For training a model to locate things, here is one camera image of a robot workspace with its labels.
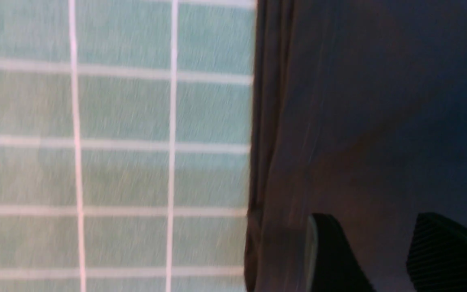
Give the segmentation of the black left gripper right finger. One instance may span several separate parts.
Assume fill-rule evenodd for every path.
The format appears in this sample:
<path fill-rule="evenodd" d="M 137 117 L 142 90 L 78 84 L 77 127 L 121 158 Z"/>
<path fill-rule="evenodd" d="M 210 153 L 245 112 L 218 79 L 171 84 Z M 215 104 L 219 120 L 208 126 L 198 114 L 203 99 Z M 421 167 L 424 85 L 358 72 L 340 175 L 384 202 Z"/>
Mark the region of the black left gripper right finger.
<path fill-rule="evenodd" d="M 467 228 L 440 214 L 418 214 L 406 268 L 417 292 L 467 292 Z"/>

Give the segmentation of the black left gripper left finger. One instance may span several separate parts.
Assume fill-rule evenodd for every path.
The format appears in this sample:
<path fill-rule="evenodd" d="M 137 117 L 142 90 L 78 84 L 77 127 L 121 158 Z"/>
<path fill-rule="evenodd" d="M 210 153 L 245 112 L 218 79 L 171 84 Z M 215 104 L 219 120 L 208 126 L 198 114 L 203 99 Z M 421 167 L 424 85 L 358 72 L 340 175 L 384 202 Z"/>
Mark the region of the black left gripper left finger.
<path fill-rule="evenodd" d="M 306 228 L 304 279 L 308 292 L 374 292 L 339 221 L 311 214 Z"/>

